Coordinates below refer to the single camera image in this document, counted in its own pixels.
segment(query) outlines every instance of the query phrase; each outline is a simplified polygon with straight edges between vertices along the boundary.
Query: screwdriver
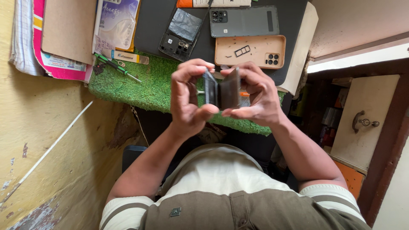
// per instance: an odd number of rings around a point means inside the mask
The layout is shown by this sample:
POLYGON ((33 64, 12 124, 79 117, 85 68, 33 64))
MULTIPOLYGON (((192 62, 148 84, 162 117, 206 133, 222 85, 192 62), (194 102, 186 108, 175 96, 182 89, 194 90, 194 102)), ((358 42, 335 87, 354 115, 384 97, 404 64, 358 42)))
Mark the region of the screwdriver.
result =
POLYGON ((115 68, 115 69, 118 70, 119 72, 121 72, 121 73, 123 73, 123 74, 125 74, 125 75, 128 75, 128 76, 132 77, 133 79, 135 79, 135 80, 137 80, 137 81, 139 81, 139 82, 142 82, 142 81, 139 80, 138 78, 136 78, 136 77, 130 75, 130 74, 128 73, 128 71, 126 71, 126 70, 125 70, 124 68, 122 68, 121 66, 117 66, 117 65, 115 65, 113 62, 111 62, 110 60, 108 60, 108 58, 107 58, 106 56, 104 56, 103 54, 97 54, 97 53, 95 53, 94 55, 97 57, 97 59, 98 59, 99 61, 102 61, 103 63, 106 63, 106 64, 112 66, 113 68, 115 68))

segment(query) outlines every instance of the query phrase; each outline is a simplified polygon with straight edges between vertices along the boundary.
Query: green fuzzy mat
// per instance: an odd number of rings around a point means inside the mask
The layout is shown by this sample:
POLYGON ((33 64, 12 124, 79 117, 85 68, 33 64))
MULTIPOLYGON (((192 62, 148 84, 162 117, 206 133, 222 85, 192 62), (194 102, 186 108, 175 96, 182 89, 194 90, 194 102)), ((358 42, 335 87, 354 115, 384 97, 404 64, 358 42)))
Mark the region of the green fuzzy mat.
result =
MULTIPOLYGON (((104 72, 95 75, 92 73, 88 88, 92 94, 106 101, 123 102, 146 110, 157 110, 164 113, 170 112, 171 74, 176 70, 179 62, 162 57, 140 53, 149 57, 149 65, 127 62, 125 69, 133 76, 137 76, 142 83, 131 77, 125 76, 110 66, 104 72)), ((197 83, 198 90, 202 90, 202 81, 197 83)), ((285 93, 279 92, 280 103, 285 93)), ((198 95, 199 104, 204 101, 203 95, 198 95)), ((216 114, 210 123, 220 124, 244 133, 259 133, 268 135, 270 128, 261 127, 252 121, 235 120, 216 114)))

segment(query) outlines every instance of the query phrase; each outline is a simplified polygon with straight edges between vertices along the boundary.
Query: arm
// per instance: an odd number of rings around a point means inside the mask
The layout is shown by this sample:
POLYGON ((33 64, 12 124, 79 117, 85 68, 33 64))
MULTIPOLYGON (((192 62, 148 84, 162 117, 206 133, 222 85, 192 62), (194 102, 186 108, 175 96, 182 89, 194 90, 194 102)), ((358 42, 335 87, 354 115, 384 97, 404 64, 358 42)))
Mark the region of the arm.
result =
POLYGON ((169 127, 119 177, 108 195, 115 198, 147 196, 153 199, 178 148, 189 137, 199 133, 208 119, 219 109, 210 104, 198 108, 196 79, 214 65, 193 59, 178 66, 172 74, 171 113, 169 127))
MULTIPOLYGON (((270 127, 287 165, 300 182, 300 189, 314 184, 335 184, 348 189, 342 173, 315 142, 283 113, 274 81, 252 62, 239 64, 242 88, 250 94, 250 107, 227 109, 223 116, 248 119, 270 127)), ((221 73, 227 75, 230 70, 221 73)))

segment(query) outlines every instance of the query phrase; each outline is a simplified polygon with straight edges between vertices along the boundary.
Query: metal handle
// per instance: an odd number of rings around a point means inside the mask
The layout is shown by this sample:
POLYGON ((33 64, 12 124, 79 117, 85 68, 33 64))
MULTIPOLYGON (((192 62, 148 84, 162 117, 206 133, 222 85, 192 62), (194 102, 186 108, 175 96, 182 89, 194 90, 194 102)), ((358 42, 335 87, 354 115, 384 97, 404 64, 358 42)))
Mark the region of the metal handle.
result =
POLYGON ((355 134, 357 134, 359 132, 359 129, 355 128, 355 125, 358 122, 358 117, 360 117, 362 115, 365 115, 365 111, 363 111, 363 110, 361 112, 357 113, 355 115, 355 117, 354 117, 354 120, 352 121, 352 129, 354 130, 355 134))
POLYGON ((355 128, 357 123, 361 123, 363 126, 368 126, 368 125, 371 124, 373 127, 378 127, 379 124, 380 124, 378 121, 374 121, 374 122, 371 123, 370 120, 367 119, 367 118, 362 119, 362 120, 358 120, 358 117, 360 117, 362 115, 365 115, 365 111, 363 111, 363 110, 361 112, 357 113, 355 115, 355 117, 354 117, 354 120, 352 121, 352 129, 354 130, 355 134, 357 134, 358 131, 359 131, 359 129, 355 128))

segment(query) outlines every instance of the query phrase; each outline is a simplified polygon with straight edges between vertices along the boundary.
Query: white t-shirt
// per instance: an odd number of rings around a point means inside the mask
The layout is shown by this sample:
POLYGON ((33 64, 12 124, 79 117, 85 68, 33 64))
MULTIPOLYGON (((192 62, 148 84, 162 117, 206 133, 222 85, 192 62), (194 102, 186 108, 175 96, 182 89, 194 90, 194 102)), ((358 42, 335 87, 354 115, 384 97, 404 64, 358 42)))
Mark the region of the white t-shirt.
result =
MULTIPOLYGON (((157 202, 146 196, 115 198, 108 202, 103 210, 100 228, 105 225, 104 230, 138 229, 146 209, 132 207, 120 212, 117 210, 118 213, 112 216, 116 209, 130 203, 159 206, 166 198, 192 191, 229 195, 238 191, 251 194, 264 189, 294 192, 286 184, 265 174, 260 165, 242 150, 226 144, 207 144, 194 149, 181 161, 160 188, 158 194, 162 197, 157 202)), ((297 195, 336 196, 347 202, 320 201, 317 204, 326 209, 346 212, 365 222, 355 198, 343 187, 330 184, 311 185, 297 195)))

